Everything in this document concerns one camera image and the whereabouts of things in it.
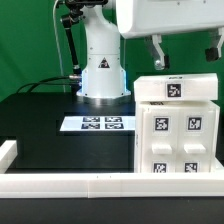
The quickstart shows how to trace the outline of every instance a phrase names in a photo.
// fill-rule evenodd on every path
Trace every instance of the black tabletop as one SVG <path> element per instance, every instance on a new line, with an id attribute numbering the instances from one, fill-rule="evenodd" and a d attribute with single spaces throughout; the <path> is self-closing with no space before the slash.
<path id="1" fill-rule="evenodd" d="M 0 103 L 1 141 L 18 141 L 7 172 L 133 172 L 134 131 L 60 132 L 68 115 L 133 116 L 135 104 L 94 106 L 62 93 L 11 95 Z M 217 157 L 223 160 L 221 137 Z M 1 223 L 223 224 L 223 209 L 222 197 L 0 199 Z"/>

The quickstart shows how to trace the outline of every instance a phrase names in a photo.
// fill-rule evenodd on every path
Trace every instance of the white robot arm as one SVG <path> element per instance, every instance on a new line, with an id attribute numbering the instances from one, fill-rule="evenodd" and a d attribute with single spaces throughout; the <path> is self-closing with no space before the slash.
<path id="1" fill-rule="evenodd" d="M 130 98 L 126 73 L 120 66 L 120 34 L 124 38 L 145 37 L 157 70 L 169 67 L 160 47 L 163 34 L 212 30 L 212 46 L 206 50 L 206 58 L 213 61 L 221 57 L 223 0 L 65 0 L 65 4 L 70 9 L 62 19 L 67 35 L 71 35 L 71 25 L 80 20 L 87 34 L 87 66 L 77 93 L 84 101 L 110 104 Z M 115 5 L 118 28 L 102 13 L 103 7 Z M 81 74 L 76 55 L 72 59 L 74 74 Z"/>
<path id="2" fill-rule="evenodd" d="M 161 35 L 212 30 L 207 61 L 221 57 L 224 41 L 223 0 L 122 0 L 116 1 L 118 28 L 125 38 L 147 37 L 156 69 L 166 67 Z"/>

